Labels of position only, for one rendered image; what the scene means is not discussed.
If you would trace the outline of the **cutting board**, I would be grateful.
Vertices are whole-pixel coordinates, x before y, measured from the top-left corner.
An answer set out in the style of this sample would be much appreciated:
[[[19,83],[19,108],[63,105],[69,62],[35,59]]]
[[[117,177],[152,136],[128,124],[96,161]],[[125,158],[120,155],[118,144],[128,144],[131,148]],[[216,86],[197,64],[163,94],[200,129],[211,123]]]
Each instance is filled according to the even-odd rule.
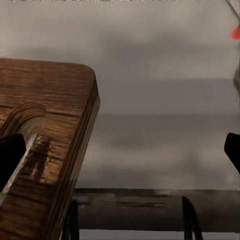
[[[97,92],[85,64],[0,58],[0,139],[45,117],[0,207],[0,240],[49,240]]]

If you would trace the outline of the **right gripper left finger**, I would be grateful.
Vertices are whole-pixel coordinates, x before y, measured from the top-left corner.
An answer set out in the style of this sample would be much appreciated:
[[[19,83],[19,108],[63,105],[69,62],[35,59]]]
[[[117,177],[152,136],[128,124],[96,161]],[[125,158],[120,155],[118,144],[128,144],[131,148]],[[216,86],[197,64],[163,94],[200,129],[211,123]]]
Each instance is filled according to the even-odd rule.
[[[22,133],[0,138],[0,193],[26,152]]]

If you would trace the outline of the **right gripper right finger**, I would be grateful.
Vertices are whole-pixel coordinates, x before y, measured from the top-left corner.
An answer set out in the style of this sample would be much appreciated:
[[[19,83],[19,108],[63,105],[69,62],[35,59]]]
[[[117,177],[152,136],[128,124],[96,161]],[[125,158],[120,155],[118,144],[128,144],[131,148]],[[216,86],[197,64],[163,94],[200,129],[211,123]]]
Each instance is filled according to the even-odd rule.
[[[224,151],[240,173],[240,135],[229,133],[227,135]]]

